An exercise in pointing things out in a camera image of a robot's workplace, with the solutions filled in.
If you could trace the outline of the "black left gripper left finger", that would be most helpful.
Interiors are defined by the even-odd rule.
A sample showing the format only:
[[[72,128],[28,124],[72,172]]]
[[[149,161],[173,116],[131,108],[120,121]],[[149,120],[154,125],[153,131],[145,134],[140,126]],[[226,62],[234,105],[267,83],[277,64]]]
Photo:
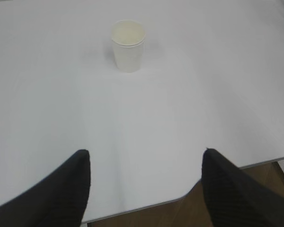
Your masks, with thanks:
[[[91,184],[90,155],[76,151],[32,188],[0,206],[0,227],[79,227]]]

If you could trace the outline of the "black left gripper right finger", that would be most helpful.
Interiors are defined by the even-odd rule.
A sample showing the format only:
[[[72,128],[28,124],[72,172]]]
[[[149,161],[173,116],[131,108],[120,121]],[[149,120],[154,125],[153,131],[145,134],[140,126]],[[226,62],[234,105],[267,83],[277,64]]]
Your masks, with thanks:
[[[213,148],[203,154],[204,201],[215,227],[284,227],[284,197]]]

